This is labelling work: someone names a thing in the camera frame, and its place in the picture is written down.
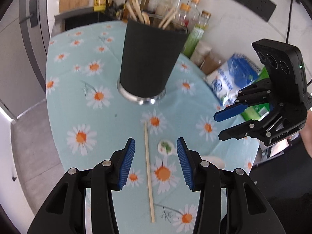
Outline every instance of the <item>metal screw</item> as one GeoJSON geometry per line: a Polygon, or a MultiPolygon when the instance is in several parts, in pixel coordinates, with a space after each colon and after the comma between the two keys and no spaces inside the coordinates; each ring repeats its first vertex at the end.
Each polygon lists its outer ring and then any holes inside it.
{"type": "Polygon", "coordinates": [[[237,169],[235,170],[235,172],[236,172],[238,175],[243,175],[243,174],[244,174],[244,170],[241,169],[241,168],[237,168],[237,169]]]}
{"type": "Polygon", "coordinates": [[[103,166],[110,166],[112,164],[112,162],[110,160],[105,160],[102,162],[103,166]]]}
{"type": "Polygon", "coordinates": [[[209,166],[209,162],[204,160],[204,161],[200,162],[200,165],[202,167],[208,167],[209,166]]]}
{"type": "Polygon", "coordinates": [[[70,174],[70,175],[73,175],[73,174],[75,174],[76,172],[77,172],[76,168],[70,168],[70,169],[68,170],[68,174],[70,174]]]}

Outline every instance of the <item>black cylindrical container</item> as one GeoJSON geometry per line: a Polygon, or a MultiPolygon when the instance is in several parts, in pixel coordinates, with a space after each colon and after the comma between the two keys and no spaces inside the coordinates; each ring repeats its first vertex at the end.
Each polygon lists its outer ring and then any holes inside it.
{"type": "Polygon", "coordinates": [[[128,20],[121,63],[120,84],[132,95],[150,98],[164,89],[188,37],[186,28],[170,23],[157,26],[162,17],[149,15],[151,26],[128,20]]]}

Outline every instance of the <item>concrete floor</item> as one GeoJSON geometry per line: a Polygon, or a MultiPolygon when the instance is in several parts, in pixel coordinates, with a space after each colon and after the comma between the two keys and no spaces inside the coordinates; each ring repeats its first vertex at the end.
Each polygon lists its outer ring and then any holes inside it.
{"type": "Polygon", "coordinates": [[[22,189],[36,214],[65,173],[54,145],[46,101],[11,125],[11,140],[22,189]]]}

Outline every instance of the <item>stainless steel base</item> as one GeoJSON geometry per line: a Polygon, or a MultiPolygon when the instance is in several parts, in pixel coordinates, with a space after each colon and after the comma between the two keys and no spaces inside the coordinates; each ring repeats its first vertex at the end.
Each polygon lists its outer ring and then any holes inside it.
{"type": "Polygon", "coordinates": [[[135,95],[132,95],[131,93],[127,92],[124,87],[122,87],[121,83],[120,83],[120,79],[118,78],[117,81],[117,89],[119,91],[119,93],[127,100],[131,101],[131,102],[135,102],[138,103],[139,105],[153,105],[155,104],[157,101],[159,101],[165,94],[166,94],[166,88],[157,96],[155,97],[146,97],[146,98],[142,98],[142,97],[137,97],[135,95]]]}

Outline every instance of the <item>light blue tablecloth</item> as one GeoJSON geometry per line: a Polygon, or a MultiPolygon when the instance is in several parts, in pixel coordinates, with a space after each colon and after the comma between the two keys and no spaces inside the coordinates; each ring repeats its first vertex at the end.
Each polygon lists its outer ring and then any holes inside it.
{"type": "MultiPolygon", "coordinates": [[[[135,156],[127,185],[113,193],[120,233],[191,233],[199,193],[192,193],[185,184],[175,149],[177,139],[184,137],[188,147],[202,156],[215,156],[226,170],[240,167],[247,173],[259,143],[249,137],[219,141],[221,130],[243,119],[237,116],[214,122],[218,101],[202,80],[203,73],[183,55],[159,103],[139,106],[124,99],[116,84],[125,29],[120,21],[99,23],[50,40],[46,87],[54,142],[65,170],[85,170],[109,159],[124,148],[129,137],[134,138],[135,156]],[[144,121],[149,128],[155,224],[150,220],[144,121]]],[[[222,205],[223,217],[224,192],[222,205]]]]}

